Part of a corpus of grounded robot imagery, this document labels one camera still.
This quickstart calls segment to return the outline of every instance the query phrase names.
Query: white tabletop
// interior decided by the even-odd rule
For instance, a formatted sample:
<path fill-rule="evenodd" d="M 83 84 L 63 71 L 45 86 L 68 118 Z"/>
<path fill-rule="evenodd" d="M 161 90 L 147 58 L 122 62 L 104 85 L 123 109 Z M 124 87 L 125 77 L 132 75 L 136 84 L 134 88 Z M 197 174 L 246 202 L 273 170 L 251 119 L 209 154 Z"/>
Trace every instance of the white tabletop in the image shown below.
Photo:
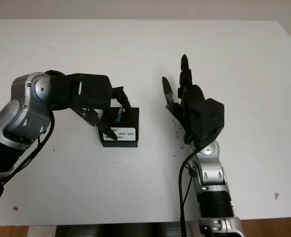
<path fill-rule="evenodd" d="M 51 139 L 5 187 L 0 225 L 178 221 L 188 154 L 161 78 L 176 93 L 184 53 L 193 82 L 225 105 L 218 142 L 236 214 L 291 217 L 291 38 L 279 23 L 0 20 L 0 110 L 16 77 L 47 70 L 107 75 L 140 108 L 137 149 L 103 148 L 95 127 L 55 112 Z M 193 188 L 186 202 L 197 220 Z"/>

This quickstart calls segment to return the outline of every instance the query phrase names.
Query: black box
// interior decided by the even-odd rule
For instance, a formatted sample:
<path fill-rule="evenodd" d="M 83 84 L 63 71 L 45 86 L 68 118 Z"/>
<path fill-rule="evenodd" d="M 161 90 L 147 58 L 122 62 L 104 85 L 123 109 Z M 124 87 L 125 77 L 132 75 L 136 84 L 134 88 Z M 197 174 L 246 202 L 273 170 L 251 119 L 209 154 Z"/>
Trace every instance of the black box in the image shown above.
<path fill-rule="evenodd" d="M 101 131 L 99 138 L 104 147 L 137 147 L 139 140 L 139 108 L 111 107 L 104 111 L 101 117 L 118 137 L 115 141 Z"/>

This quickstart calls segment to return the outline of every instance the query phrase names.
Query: black cable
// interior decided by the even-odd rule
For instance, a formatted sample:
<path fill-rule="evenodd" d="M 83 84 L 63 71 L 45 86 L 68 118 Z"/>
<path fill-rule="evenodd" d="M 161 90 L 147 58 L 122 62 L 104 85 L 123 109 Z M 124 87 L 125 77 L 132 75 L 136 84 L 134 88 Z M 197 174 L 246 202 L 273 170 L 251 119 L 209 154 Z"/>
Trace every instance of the black cable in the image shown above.
<path fill-rule="evenodd" d="M 185 223 L 185 213 L 184 213 L 184 205 L 183 205 L 183 191 L 182 191 L 182 184 L 181 184 L 181 180 L 182 180 L 182 174 L 183 174 L 183 170 L 187 164 L 188 161 L 190 161 L 190 159 L 195 156 L 197 153 L 199 153 L 200 150 L 197 149 L 194 152 L 192 152 L 187 158 L 186 160 L 183 162 L 183 164 L 180 167 L 180 171 L 179 171 L 179 177 L 178 177 L 178 189 L 179 189 L 179 202 L 180 202 L 180 228 L 181 228 L 181 235 L 183 237 L 187 237 L 187 233 L 186 233 L 186 223 Z"/>
<path fill-rule="evenodd" d="M 51 125 L 50 125 L 50 130 L 49 130 L 48 134 L 46 135 L 44 140 L 41 143 L 38 144 L 38 146 L 33 150 L 33 152 L 27 158 L 25 158 L 24 161 L 21 162 L 21 164 L 6 179 L 3 180 L 3 182 L 2 182 L 3 185 L 8 183 L 9 180 L 12 179 L 18 172 L 20 172 L 28 164 L 30 164 L 30 162 L 37 156 L 37 154 L 41 151 L 41 149 L 44 147 L 46 142 L 49 140 L 50 136 L 53 133 L 54 125 L 55 125 L 55 119 L 54 119 L 53 111 L 51 109 L 49 109 L 49 111 L 50 111 L 50 117 L 51 117 Z"/>
<path fill-rule="evenodd" d="M 191 181 L 193 181 L 193 177 L 192 176 L 190 176 L 190 181 L 189 181 L 188 188 L 187 188 L 187 192 L 186 192 L 186 195 L 185 195 L 185 198 L 184 198 L 183 206 L 185 205 L 185 201 L 186 201 L 187 195 L 189 193 Z"/>

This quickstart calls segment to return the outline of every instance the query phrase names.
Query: black cylindrical segment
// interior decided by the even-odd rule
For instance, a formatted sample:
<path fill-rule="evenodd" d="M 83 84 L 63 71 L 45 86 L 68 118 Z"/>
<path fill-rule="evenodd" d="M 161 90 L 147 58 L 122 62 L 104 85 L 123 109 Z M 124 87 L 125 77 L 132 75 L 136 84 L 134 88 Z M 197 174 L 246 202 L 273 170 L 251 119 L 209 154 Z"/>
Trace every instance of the black cylindrical segment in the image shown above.
<path fill-rule="evenodd" d="M 0 172 L 9 171 L 24 152 L 0 143 Z"/>
<path fill-rule="evenodd" d="M 202 218 L 234 217 L 231 196 L 226 191 L 198 193 L 200 215 Z"/>

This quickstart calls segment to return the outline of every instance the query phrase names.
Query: white label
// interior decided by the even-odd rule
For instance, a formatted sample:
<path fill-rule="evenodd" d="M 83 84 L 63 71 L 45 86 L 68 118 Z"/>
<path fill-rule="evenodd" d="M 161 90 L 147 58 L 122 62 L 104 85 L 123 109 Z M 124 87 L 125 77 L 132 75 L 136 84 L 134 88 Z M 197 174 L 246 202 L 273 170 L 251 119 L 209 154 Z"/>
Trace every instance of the white label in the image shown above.
<path fill-rule="evenodd" d="M 135 128 L 134 127 L 111 127 L 118 137 L 118 141 L 135 141 Z M 113 141 L 110 137 L 103 134 L 104 141 Z"/>

